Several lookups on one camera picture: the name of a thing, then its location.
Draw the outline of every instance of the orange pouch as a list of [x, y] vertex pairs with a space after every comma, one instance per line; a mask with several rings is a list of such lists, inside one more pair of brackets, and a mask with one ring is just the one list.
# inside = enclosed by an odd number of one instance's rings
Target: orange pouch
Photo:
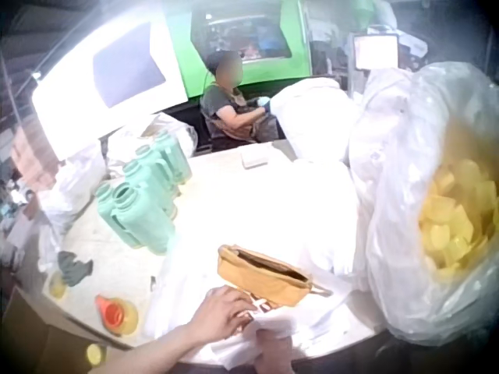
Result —
[[218, 275], [276, 305], [295, 306], [313, 286], [300, 269], [237, 245], [218, 249]]

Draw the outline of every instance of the mint green bottle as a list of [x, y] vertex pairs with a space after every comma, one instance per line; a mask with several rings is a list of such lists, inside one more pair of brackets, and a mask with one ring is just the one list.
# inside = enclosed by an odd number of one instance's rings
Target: mint green bottle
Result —
[[142, 165], [150, 166], [153, 174], [161, 181], [163, 188], [170, 193], [172, 199], [180, 195], [179, 187], [175, 183], [172, 170], [170, 170], [170, 167], [163, 160], [159, 152], [153, 150], [150, 146], [141, 146], [135, 151], [135, 154], [137, 155], [137, 160]]
[[130, 235], [122, 226], [120, 226], [112, 218], [111, 213], [115, 209], [115, 202], [112, 198], [112, 187], [104, 182], [99, 185], [97, 191], [95, 192], [95, 197], [97, 198], [97, 212], [104, 219], [106, 224], [130, 247], [140, 248], [143, 245], [140, 244], [139, 240]]
[[175, 218], [177, 207], [170, 193], [161, 186], [161, 180], [153, 174], [150, 168], [144, 167], [137, 160], [131, 160], [123, 167], [125, 180], [134, 188], [143, 188], [153, 203], [159, 206], [171, 218]]
[[193, 176], [187, 157], [176, 136], [169, 134], [167, 130], [159, 132], [153, 148], [161, 153], [163, 160], [173, 170], [173, 177], [177, 183], [183, 184]]
[[112, 217], [152, 253], [163, 255], [175, 244], [172, 220], [143, 189], [123, 182], [116, 187], [112, 197], [116, 206]]

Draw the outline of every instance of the white table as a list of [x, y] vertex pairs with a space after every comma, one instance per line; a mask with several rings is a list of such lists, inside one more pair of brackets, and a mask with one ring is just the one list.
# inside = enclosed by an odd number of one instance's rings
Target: white table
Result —
[[[213, 248], [215, 241], [211, 238], [211, 232], [214, 228], [210, 228], [210, 225], [216, 224], [218, 215], [225, 213], [224, 204], [228, 208], [238, 204], [233, 200], [237, 197], [237, 191], [228, 193], [226, 200], [210, 201], [210, 197], [220, 191], [221, 185], [228, 183], [230, 186], [230, 181], [236, 175], [245, 178], [243, 180], [250, 184], [258, 180], [257, 176], [261, 173], [271, 174], [279, 168], [286, 168], [291, 164], [290, 160], [296, 158], [286, 141], [277, 141], [268, 146], [270, 149], [268, 164], [252, 170], [245, 170], [242, 167], [238, 150], [211, 153], [194, 157], [189, 161], [193, 177], [181, 186], [182, 195], [175, 200], [179, 208], [175, 227], [181, 238], [180, 245], [192, 248], [201, 243], [199, 236], [203, 240], [202, 243], [207, 243], [206, 245]], [[152, 254], [145, 248], [134, 250], [122, 243], [98, 216], [96, 205], [96, 201], [93, 201], [87, 207], [63, 243], [64, 250], [74, 252], [78, 259], [84, 262], [89, 259], [94, 260], [92, 276], [84, 278], [74, 288], [68, 288], [60, 300], [55, 300], [49, 295], [48, 280], [43, 292], [71, 318], [120, 344], [136, 347], [150, 340], [141, 333], [142, 326], [140, 325], [130, 336], [111, 335], [102, 326], [94, 298], [100, 294], [133, 302], [139, 310], [140, 321], [143, 323], [151, 296], [150, 279], [158, 275], [164, 258]], [[225, 243], [217, 242], [217, 245], [233, 244], [234, 235], [229, 237]], [[324, 335], [312, 347], [307, 348], [307, 356], [321, 356], [341, 350], [374, 336], [382, 329], [379, 309], [369, 295], [354, 294], [348, 304], [338, 309], [340, 309], [338, 313], [349, 321], [348, 331], [344, 332], [341, 339], [338, 339], [337, 334], [331, 336], [329, 340], [327, 334]], [[199, 358], [193, 358], [191, 361], [198, 362]]]

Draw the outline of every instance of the worker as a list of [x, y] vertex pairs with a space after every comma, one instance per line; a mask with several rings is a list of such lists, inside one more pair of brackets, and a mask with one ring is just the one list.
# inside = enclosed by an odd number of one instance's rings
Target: worker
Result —
[[213, 150], [278, 139], [277, 119], [268, 97], [246, 101], [237, 86], [242, 82], [242, 59], [236, 51], [216, 51], [206, 60], [215, 82], [201, 98]]
[[[235, 288], [224, 286], [208, 291], [194, 317], [163, 337], [106, 362], [91, 374], [164, 374], [195, 348], [227, 339], [251, 322], [242, 312], [256, 310], [251, 298]], [[258, 374], [293, 374], [291, 337], [277, 339], [271, 331], [257, 331], [262, 355], [255, 361]]]

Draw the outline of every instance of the cardboard box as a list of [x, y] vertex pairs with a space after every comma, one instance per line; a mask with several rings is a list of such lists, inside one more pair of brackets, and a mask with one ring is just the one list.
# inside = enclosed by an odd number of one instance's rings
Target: cardboard box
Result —
[[86, 349], [96, 342], [103, 343], [57, 308], [14, 289], [2, 319], [0, 339], [2, 362], [13, 372], [89, 372]]

